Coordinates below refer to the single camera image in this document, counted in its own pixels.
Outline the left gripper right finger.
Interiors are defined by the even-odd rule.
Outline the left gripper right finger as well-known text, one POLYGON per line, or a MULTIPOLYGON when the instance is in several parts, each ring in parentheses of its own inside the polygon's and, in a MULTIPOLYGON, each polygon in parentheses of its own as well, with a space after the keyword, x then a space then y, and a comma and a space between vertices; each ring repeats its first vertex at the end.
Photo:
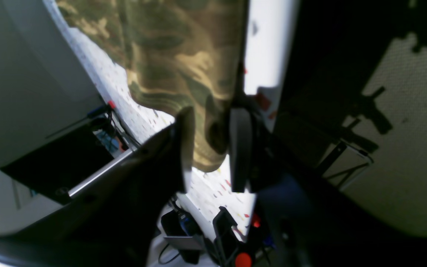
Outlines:
POLYGON ((244 108, 232 108, 229 129, 231 189, 243 193, 251 170, 253 133, 250 113, 244 108))

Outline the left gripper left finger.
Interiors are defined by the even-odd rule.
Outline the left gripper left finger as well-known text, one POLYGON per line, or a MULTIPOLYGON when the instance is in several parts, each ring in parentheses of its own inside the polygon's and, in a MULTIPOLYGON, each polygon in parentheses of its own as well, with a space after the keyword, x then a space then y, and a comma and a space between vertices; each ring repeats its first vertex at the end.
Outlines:
POLYGON ((183 108, 176 117, 176 177, 178 191, 188 193, 191 184, 195 143, 195 110, 183 108))

